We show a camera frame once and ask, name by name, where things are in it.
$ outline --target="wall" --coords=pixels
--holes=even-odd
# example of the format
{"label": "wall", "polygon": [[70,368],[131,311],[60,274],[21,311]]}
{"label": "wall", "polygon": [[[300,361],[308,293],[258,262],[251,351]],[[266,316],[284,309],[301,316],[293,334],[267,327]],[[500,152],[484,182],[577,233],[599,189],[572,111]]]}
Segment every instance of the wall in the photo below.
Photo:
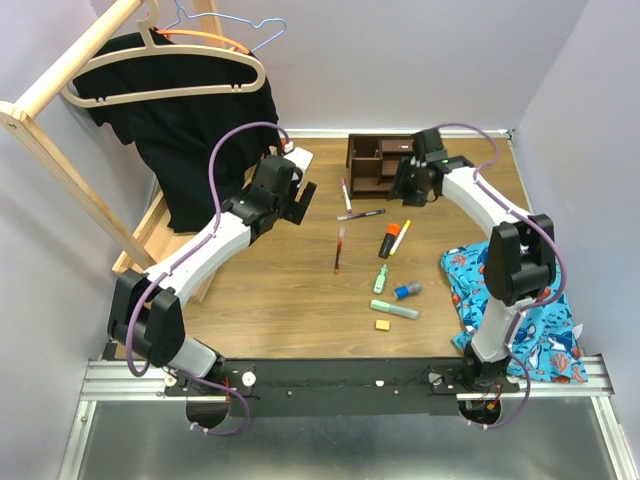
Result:
{"label": "wall", "polygon": [[[86,0],[37,0],[0,2],[0,18],[0,99],[15,101],[96,15]],[[38,120],[133,227],[151,184],[135,151],[60,99]],[[119,250],[4,129],[0,169],[0,478],[54,479],[87,359],[106,340]]]}
{"label": "wall", "polygon": [[640,3],[592,0],[518,127],[531,201],[556,225],[582,345],[602,352],[640,464]]}
{"label": "wall", "polygon": [[[99,14],[111,4],[91,2]],[[191,0],[181,3],[194,13]],[[287,20],[286,33],[256,52],[285,127],[418,130],[451,120],[517,125],[587,0],[216,3],[256,24]],[[176,18],[174,0],[160,7],[165,27]],[[249,48],[279,30],[221,22]],[[189,20],[180,27],[199,28]]]}

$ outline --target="wooden clothes rack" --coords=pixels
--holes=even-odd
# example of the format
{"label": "wooden clothes rack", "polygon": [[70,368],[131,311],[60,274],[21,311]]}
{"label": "wooden clothes rack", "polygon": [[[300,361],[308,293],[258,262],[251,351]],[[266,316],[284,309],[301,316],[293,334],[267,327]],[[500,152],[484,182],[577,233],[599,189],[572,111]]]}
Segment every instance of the wooden clothes rack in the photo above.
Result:
{"label": "wooden clothes rack", "polygon": [[[113,266],[116,273],[127,268],[144,270],[154,265],[186,243],[191,235],[174,235],[167,227],[169,213],[162,192],[158,193],[138,228],[133,233],[129,232],[122,220],[40,128],[36,118],[144,3],[151,8],[148,20],[154,13],[157,14],[157,0],[116,0],[15,103],[0,101],[0,123],[123,249]],[[198,12],[216,11],[214,0],[193,0],[193,3]],[[203,31],[222,35],[217,17],[200,17],[200,26]],[[208,44],[220,46],[213,42],[216,41],[211,40]],[[210,280],[204,282],[194,297],[202,300],[209,284]]]}

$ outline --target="pink pen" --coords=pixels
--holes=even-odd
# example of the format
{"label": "pink pen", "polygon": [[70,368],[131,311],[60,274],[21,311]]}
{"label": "pink pen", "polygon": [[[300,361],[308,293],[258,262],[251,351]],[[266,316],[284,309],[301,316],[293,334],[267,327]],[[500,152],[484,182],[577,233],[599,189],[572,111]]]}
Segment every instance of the pink pen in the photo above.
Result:
{"label": "pink pen", "polygon": [[344,177],[340,179],[342,183],[342,193],[344,193],[344,204],[347,206],[347,213],[353,212],[351,208],[351,200],[349,200],[349,192],[347,192],[347,182],[344,181]]}

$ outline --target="blue hanger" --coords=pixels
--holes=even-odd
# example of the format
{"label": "blue hanger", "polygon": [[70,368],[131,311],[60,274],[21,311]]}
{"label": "blue hanger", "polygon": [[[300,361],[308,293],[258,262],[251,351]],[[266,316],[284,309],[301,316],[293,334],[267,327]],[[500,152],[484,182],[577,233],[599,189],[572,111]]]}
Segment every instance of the blue hanger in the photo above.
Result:
{"label": "blue hanger", "polygon": [[175,0],[175,2],[176,2],[176,6],[178,7],[178,10],[176,12],[177,15],[178,15],[178,21],[173,22],[171,25],[167,26],[165,28],[165,30],[169,30],[171,27],[175,27],[176,25],[178,25],[182,21],[182,19],[180,18],[180,12],[184,13],[184,16],[187,17],[187,18],[198,18],[198,17],[204,17],[204,16],[207,16],[207,15],[211,15],[213,17],[220,17],[220,18],[228,18],[230,20],[237,20],[238,22],[248,23],[249,25],[251,25],[251,27],[253,27],[255,29],[258,29],[258,28],[262,27],[265,23],[281,22],[282,23],[282,30],[280,30],[278,33],[273,35],[271,38],[268,38],[267,40],[262,42],[257,47],[251,49],[254,52],[256,50],[258,50],[259,48],[264,47],[267,43],[269,43],[274,38],[279,37],[280,35],[282,35],[285,32],[285,30],[287,29],[287,22],[285,22],[284,19],[282,19],[282,18],[265,18],[258,25],[255,25],[251,20],[247,20],[246,18],[233,17],[231,15],[224,15],[222,13],[216,13],[216,12],[205,12],[205,13],[198,13],[198,14],[195,14],[195,15],[189,15],[187,13],[187,11],[184,9],[184,7],[182,6],[182,4],[180,3],[180,0]]}

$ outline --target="gray floor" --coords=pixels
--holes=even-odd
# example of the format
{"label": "gray floor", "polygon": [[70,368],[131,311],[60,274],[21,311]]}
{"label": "gray floor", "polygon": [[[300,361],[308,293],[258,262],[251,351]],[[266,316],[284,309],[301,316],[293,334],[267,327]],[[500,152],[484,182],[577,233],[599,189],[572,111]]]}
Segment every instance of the gray floor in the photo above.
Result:
{"label": "gray floor", "polygon": [[[507,409],[515,402],[510,400]],[[179,402],[101,403],[82,479],[614,478],[589,398],[532,399],[514,423],[480,431],[428,415],[254,419],[212,438]]]}

